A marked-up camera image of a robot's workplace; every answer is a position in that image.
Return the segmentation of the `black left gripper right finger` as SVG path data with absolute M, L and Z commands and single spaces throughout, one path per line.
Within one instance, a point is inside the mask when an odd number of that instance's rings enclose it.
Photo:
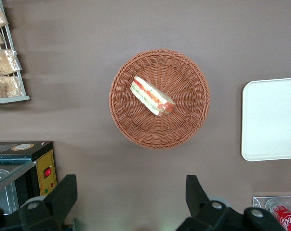
M 210 200 L 197 176 L 186 177 L 186 203 L 190 217 L 178 231 L 283 231 L 270 212 L 248 207 L 241 214 L 223 202 Z

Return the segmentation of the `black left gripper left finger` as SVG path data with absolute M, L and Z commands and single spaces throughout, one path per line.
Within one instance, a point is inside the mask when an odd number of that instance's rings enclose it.
M 22 230 L 61 231 L 77 197 L 76 175 L 68 174 L 43 200 L 32 198 L 19 209 Z

